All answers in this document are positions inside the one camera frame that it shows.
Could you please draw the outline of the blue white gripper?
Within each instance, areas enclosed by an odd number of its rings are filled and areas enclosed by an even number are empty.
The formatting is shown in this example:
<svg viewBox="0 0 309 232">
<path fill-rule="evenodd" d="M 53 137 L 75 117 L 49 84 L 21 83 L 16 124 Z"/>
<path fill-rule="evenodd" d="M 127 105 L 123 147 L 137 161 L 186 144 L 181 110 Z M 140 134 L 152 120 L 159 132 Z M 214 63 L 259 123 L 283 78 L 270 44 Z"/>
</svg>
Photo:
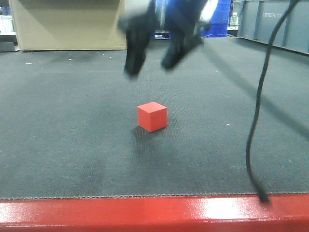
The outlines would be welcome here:
<svg viewBox="0 0 309 232">
<path fill-rule="evenodd" d="M 217 0 L 126 0 L 118 28 L 126 34 L 124 70 L 138 76 L 146 59 L 151 32 L 172 34 L 162 60 L 165 70 L 173 70 L 183 58 L 203 44 L 201 30 L 211 27 Z"/>
</svg>

